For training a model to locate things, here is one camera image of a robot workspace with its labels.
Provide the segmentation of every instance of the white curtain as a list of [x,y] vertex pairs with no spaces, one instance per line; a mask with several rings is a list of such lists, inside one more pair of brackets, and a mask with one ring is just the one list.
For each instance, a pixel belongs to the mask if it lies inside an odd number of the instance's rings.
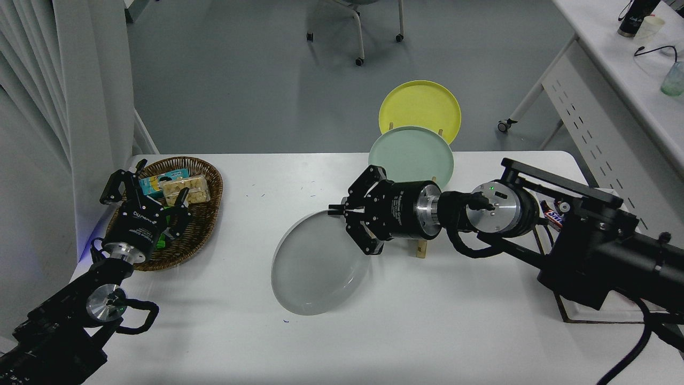
[[0,336],[61,288],[133,148],[122,1],[0,0]]

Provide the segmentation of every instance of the snack package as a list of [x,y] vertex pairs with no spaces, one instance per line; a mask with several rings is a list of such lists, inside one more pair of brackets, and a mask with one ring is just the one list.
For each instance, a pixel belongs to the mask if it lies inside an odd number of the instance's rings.
[[164,198],[166,199],[166,204],[169,206],[173,206],[173,204],[176,202],[178,194],[184,187],[188,187],[190,189],[185,200],[186,204],[204,203],[211,199],[209,196],[207,179],[204,175],[195,175],[182,179],[164,181],[159,185],[164,194]]
[[167,173],[155,175],[153,177],[141,179],[140,187],[145,195],[149,195],[151,197],[161,197],[162,193],[160,183],[164,181],[187,178],[189,176],[190,173],[187,171],[187,169],[173,170]]

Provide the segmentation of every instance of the light green plate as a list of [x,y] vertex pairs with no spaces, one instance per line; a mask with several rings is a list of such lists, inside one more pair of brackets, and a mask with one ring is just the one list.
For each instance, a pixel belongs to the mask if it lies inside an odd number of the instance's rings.
[[422,127],[399,127],[379,137],[368,155],[368,164],[382,166],[395,182],[431,180],[440,188],[453,173],[449,145],[433,131]]

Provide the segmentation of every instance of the plastic food container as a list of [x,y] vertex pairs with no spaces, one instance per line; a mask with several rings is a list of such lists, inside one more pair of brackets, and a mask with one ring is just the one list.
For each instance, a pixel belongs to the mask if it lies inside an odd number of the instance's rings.
[[164,181],[161,182],[159,185],[161,186],[161,190],[164,193],[164,199],[166,199],[166,204],[169,206],[173,206],[174,203],[176,203],[176,198],[178,197],[178,194],[185,187],[190,189],[185,200],[186,204],[204,203],[208,202],[211,199],[211,197],[209,196],[209,187],[207,186],[207,179],[204,175],[195,175],[183,179]]

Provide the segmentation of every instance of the cup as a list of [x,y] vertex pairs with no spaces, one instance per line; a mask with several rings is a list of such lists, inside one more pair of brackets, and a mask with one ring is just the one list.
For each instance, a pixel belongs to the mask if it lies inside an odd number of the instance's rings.
[[645,47],[653,40],[655,34],[665,25],[665,21],[657,16],[646,16],[644,22],[639,27],[639,31],[634,35],[634,43],[639,47]]
[[684,62],[675,62],[665,76],[660,91],[668,96],[677,97],[684,93]]

